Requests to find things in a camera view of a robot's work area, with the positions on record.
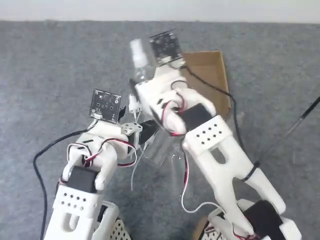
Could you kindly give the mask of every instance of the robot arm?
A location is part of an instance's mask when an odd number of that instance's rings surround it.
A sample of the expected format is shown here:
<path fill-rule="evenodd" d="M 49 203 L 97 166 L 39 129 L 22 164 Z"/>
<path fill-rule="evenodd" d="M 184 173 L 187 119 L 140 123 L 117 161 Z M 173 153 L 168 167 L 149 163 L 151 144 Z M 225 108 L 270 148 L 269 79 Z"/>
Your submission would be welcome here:
<path fill-rule="evenodd" d="M 171 64 L 181 66 L 183 63 Z M 185 84 L 172 88 L 177 82 Z M 247 235 L 254 235 L 255 229 L 239 207 L 232 184 L 233 178 L 245 178 L 253 164 L 223 118 L 216 114 L 212 102 L 188 88 L 180 71 L 167 64 L 156 69 L 153 79 L 137 84 L 131 82 L 131 86 L 145 113 L 154 117 L 172 136 L 185 135 L 182 146 L 211 185 L 215 199 L 226 213 L 225 218 Z M 212 155 L 211 151 L 216 148 L 224 155 L 225 164 L 218 163 Z M 277 215 L 285 211 L 283 199 L 259 168 L 246 183 L 273 206 Z M 301 235 L 290 238 L 288 229 L 283 235 L 287 240 L 301 239 Z"/>
<path fill-rule="evenodd" d="M 103 190 L 117 166 L 130 167 L 137 161 L 142 131 L 136 122 L 120 125 L 98 121 L 69 145 L 68 163 L 60 178 L 45 240 L 110 238 L 119 209 L 103 201 Z M 135 155 L 135 161 L 118 163 L 130 155 Z"/>

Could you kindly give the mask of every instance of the clear plastic bottle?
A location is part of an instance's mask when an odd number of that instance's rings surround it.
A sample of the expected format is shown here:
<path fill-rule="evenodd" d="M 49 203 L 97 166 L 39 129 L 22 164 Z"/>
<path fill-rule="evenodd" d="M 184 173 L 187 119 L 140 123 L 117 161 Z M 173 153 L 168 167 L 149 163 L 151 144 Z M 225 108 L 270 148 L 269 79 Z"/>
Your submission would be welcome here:
<path fill-rule="evenodd" d="M 138 83 L 151 78 L 153 68 L 148 62 L 147 54 L 144 51 L 142 40 L 136 38 L 130 42 L 132 60 L 134 65 L 134 80 Z"/>

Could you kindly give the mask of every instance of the gray carpet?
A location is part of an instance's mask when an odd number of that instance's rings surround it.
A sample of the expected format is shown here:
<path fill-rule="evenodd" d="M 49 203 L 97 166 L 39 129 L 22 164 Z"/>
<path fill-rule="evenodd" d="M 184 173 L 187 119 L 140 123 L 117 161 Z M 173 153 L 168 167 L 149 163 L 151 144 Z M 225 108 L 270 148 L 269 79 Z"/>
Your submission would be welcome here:
<path fill-rule="evenodd" d="M 52 140 L 85 128 L 94 88 L 123 96 L 133 66 L 130 40 L 176 28 L 184 51 L 219 49 L 230 91 L 245 112 L 242 135 L 254 160 L 320 95 L 320 26 L 186 22 L 0 22 L 0 239 L 39 238 L 43 196 L 32 168 Z M 304 239 L 320 235 L 320 108 L 264 163 Z M 66 140 L 39 160 L 49 216 L 66 162 Z M 191 239 L 200 217 L 180 207 L 172 166 L 142 162 L 130 191 L 131 169 L 118 169 L 105 199 L 116 203 L 135 240 Z M 236 182 L 237 194 L 256 199 Z M 186 206 L 213 196 L 191 164 Z"/>

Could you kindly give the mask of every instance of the circuit board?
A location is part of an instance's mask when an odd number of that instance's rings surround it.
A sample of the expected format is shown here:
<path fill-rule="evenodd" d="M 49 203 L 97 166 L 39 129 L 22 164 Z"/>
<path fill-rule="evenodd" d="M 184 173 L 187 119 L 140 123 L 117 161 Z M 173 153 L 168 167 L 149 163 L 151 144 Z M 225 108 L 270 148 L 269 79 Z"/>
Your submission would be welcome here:
<path fill-rule="evenodd" d="M 119 118 L 121 96 L 95 89 L 92 95 L 90 117 L 116 124 Z"/>
<path fill-rule="evenodd" d="M 182 58 L 178 38 L 173 31 L 165 31 L 149 38 L 158 66 Z"/>

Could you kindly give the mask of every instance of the brown cardboard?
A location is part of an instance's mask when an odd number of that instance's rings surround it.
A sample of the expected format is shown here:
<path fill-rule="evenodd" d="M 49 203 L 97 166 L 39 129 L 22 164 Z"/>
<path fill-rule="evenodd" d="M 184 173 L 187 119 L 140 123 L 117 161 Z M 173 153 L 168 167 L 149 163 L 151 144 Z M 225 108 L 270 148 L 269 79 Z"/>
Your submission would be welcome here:
<path fill-rule="evenodd" d="M 229 92 L 225 63 L 220 51 L 186 52 L 183 54 L 186 64 L 191 71 L 205 82 Z M 228 96 L 200 82 L 191 76 L 186 69 L 182 74 L 191 88 L 213 102 L 216 112 L 225 117 L 231 109 Z"/>

